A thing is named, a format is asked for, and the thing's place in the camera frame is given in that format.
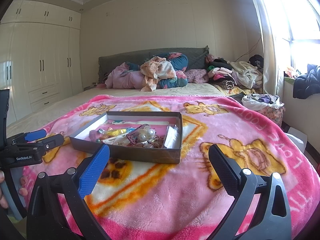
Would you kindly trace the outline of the pink fuzzy pompom clip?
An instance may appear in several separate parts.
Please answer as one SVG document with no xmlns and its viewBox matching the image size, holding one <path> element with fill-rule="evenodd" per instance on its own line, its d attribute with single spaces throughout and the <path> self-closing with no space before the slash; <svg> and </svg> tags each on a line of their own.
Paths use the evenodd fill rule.
<svg viewBox="0 0 320 240">
<path fill-rule="evenodd" d="M 105 138 L 104 138 L 104 135 L 103 133 L 100 133 L 98 130 L 91 130 L 89 132 L 89 139 L 91 142 L 98 142 L 100 143 L 101 141 L 103 141 Z"/>
</svg>

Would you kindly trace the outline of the white pink hair claw clip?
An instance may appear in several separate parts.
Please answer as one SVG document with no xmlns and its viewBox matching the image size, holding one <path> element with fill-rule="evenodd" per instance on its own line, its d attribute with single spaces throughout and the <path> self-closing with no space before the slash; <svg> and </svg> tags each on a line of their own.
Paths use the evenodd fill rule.
<svg viewBox="0 0 320 240">
<path fill-rule="evenodd" d="M 109 144 L 109 145 L 115 145 L 115 146 L 127 146 L 131 142 L 127 138 L 126 135 L 124 136 L 117 136 L 117 137 L 111 137 L 103 140 L 103 143 Z"/>
</svg>

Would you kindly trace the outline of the red ball earrings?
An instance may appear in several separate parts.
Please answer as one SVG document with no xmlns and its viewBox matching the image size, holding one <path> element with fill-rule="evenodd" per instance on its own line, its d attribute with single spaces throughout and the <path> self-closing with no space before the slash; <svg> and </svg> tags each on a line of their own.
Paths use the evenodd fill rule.
<svg viewBox="0 0 320 240">
<path fill-rule="evenodd" d="M 177 125 L 170 124 L 167 127 L 167 133 L 164 137 L 163 147 L 172 149 L 180 148 L 180 131 Z"/>
</svg>

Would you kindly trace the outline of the dotted sheer bow hair clip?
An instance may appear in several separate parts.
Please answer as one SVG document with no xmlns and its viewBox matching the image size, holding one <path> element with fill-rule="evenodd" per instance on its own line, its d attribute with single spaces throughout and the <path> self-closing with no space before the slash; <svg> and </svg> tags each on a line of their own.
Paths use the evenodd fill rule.
<svg viewBox="0 0 320 240">
<path fill-rule="evenodd" d="M 135 146 L 141 148 L 162 148 L 163 144 L 164 138 L 156 135 L 154 138 L 145 142 L 139 142 Z"/>
</svg>

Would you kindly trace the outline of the cream bow clip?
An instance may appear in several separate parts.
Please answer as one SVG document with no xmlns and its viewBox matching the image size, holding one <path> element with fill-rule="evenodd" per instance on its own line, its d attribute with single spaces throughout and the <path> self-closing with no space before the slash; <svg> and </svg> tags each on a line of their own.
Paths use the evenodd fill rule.
<svg viewBox="0 0 320 240">
<path fill-rule="evenodd" d="M 155 135 L 156 135 L 156 131 L 153 128 L 151 128 L 150 126 L 145 126 L 138 130 L 137 139 L 139 142 L 145 142 L 153 139 Z"/>
</svg>

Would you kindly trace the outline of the cream built-in wardrobe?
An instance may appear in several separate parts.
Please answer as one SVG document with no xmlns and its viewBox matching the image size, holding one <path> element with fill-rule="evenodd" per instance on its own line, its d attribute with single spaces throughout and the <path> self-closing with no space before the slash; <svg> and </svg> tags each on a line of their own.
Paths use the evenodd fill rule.
<svg viewBox="0 0 320 240">
<path fill-rule="evenodd" d="M 14 0 L 1 19 L 1 88 L 7 124 L 83 91 L 78 12 Z"/>
</svg>

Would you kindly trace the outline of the floral laundry bag with clothes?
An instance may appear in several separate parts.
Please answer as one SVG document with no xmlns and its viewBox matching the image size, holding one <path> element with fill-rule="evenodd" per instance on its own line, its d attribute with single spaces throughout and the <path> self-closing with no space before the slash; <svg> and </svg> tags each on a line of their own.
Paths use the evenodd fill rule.
<svg viewBox="0 0 320 240">
<path fill-rule="evenodd" d="M 271 94 L 248 94 L 241 100 L 242 104 L 253 111 L 256 111 L 269 118 L 279 127 L 283 122 L 285 112 L 284 103 L 280 97 Z"/>
</svg>

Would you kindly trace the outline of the pile of mixed clothes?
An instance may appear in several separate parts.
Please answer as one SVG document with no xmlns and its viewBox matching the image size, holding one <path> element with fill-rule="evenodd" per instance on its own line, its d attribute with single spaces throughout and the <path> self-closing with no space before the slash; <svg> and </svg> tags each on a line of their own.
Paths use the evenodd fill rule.
<svg viewBox="0 0 320 240">
<path fill-rule="evenodd" d="M 229 62 L 212 54 L 206 56 L 208 82 L 218 88 L 245 94 L 262 93 L 264 58 L 255 54 L 248 61 Z"/>
</svg>

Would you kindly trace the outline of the pink bundled quilt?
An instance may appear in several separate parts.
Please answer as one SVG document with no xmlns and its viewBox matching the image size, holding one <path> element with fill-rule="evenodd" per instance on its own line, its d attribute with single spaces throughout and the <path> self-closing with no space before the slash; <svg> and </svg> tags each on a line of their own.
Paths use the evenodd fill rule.
<svg viewBox="0 0 320 240">
<path fill-rule="evenodd" d="M 105 81 L 107 89 L 139 89 L 143 88 L 144 75 L 139 65 L 123 62 L 108 75 Z"/>
</svg>

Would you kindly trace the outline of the pink knitted garment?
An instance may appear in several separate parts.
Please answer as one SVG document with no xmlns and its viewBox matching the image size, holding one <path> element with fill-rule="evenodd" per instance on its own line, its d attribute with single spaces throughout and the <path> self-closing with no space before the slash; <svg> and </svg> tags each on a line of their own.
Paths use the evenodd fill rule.
<svg viewBox="0 0 320 240">
<path fill-rule="evenodd" d="M 185 72 L 189 83 L 207 83 L 209 77 L 205 69 L 190 69 Z"/>
</svg>

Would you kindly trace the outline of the dark jacket on windowsill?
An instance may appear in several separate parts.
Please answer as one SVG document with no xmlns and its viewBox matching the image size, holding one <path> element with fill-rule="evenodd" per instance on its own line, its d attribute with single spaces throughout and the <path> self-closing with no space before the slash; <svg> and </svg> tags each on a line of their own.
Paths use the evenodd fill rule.
<svg viewBox="0 0 320 240">
<path fill-rule="evenodd" d="M 320 93 L 320 68 L 308 64 L 308 72 L 297 77 L 293 83 L 293 98 L 307 99 L 313 94 Z"/>
</svg>

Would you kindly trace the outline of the cream curtain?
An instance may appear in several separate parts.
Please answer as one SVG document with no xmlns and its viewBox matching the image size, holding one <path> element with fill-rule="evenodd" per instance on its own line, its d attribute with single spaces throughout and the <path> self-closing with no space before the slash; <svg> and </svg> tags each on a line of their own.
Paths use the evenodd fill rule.
<svg viewBox="0 0 320 240">
<path fill-rule="evenodd" d="M 264 53 L 263 89 L 265 93 L 283 96 L 284 74 L 277 63 L 276 39 L 266 0 L 252 0 L 257 14 Z"/>
</svg>

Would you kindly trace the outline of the dark blue floral quilt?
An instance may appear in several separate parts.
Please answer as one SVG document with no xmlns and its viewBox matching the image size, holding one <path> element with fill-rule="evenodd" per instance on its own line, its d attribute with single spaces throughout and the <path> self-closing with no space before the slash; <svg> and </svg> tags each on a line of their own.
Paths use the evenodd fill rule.
<svg viewBox="0 0 320 240">
<path fill-rule="evenodd" d="M 155 55 L 158 57 L 166 58 L 167 61 L 171 62 L 174 70 L 176 71 L 177 79 L 161 80 L 158 82 L 157 88 L 177 88 L 184 87 L 188 83 L 188 79 L 185 76 L 185 70 L 188 66 L 188 58 L 182 53 L 170 52 Z"/>
</svg>

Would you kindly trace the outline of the orange white patterned cloth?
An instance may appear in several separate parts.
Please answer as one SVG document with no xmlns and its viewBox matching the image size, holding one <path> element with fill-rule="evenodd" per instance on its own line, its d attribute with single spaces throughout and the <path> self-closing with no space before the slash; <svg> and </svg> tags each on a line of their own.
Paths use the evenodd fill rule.
<svg viewBox="0 0 320 240">
<path fill-rule="evenodd" d="M 140 72 L 145 76 L 141 92 L 156 90 L 161 80 L 177 79 L 176 71 L 166 58 L 155 56 L 140 66 Z"/>
</svg>

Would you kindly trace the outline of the window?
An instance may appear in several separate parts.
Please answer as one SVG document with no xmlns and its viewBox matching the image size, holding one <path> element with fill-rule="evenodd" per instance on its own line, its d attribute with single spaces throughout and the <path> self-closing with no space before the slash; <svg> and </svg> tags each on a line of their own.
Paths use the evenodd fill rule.
<svg viewBox="0 0 320 240">
<path fill-rule="evenodd" d="M 264 0 L 287 64 L 299 74 L 319 65 L 319 6 L 315 0 Z"/>
</svg>

